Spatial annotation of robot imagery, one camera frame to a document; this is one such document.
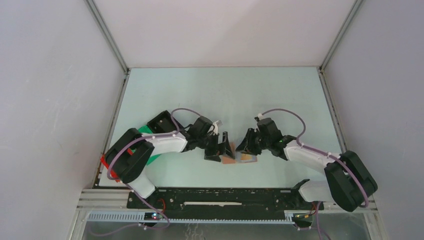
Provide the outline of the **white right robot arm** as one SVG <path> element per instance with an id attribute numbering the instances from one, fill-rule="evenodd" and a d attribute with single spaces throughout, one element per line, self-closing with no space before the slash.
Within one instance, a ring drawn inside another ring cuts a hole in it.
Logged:
<path id="1" fill-rule="evenodd" d="M 311 181 L 291 194 L 291 204 L 304 209 L 310 202 L 334 202 L 347 212 L 364 207 L 368 198 L 378 190 L 378 184 L 353 151 L 333 155 L 316 152 L 298 143 L 297 137 L 283 135 L 269 117 L 257 120 L 256 128 L 249 128 L 240 145 L 239 153 L 257 156 L 268 150 L 275 157 L 296 162 L 326 177 L 325 181 Z"/>

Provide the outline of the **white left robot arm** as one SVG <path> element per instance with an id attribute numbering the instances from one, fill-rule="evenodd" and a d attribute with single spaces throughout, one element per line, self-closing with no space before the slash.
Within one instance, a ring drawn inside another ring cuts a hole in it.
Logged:
<path id="1" fill-rule="evenodd" d="M 106 176 L 110 180 L 127 185 L 138 194 L 138 201 L 145 208 L 153 208 L 158 202 L 158 194 L 145 173 L 151 157 L 200 148 L 208 161 L 235 158 L 228 133 L 219 134 L 219 124 L 219 121 L 212 122 L 200 116 L 188 125 L 188 129 L 182 128 L 174 118 L 160 121 L 161 133 L 142 133 L 130 128 L 102 155 L 100 161 L 106 167 Z"/>

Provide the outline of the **tan leather card holder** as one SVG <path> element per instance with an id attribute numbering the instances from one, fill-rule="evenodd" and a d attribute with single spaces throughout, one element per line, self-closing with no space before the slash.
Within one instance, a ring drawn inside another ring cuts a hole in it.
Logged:
<path id="1" fill-rule="evenodd" d="M 230 142 L 231 150 L 234 154 L 234 158 L 230 158 L 228 156 L 221 156 L 221 163 L 224 165 L 229 164 L 249 164 L 256 163 L 258 161 L 257 156 L 244 154 L 241 152 L 236 152 L 236 144 L 234 142 Z"/>

